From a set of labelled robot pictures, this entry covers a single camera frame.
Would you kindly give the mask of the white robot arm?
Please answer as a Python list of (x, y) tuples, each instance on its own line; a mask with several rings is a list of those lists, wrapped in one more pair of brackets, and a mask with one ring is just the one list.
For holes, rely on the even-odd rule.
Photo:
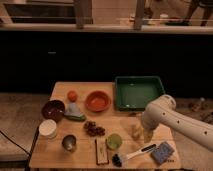
[(167, 94), (149, 102), (141, 116), (143, 128), (154, 131), (163, 124), (213, 152), (213, 125), (184, 116), (175, 108), (175, 99)]

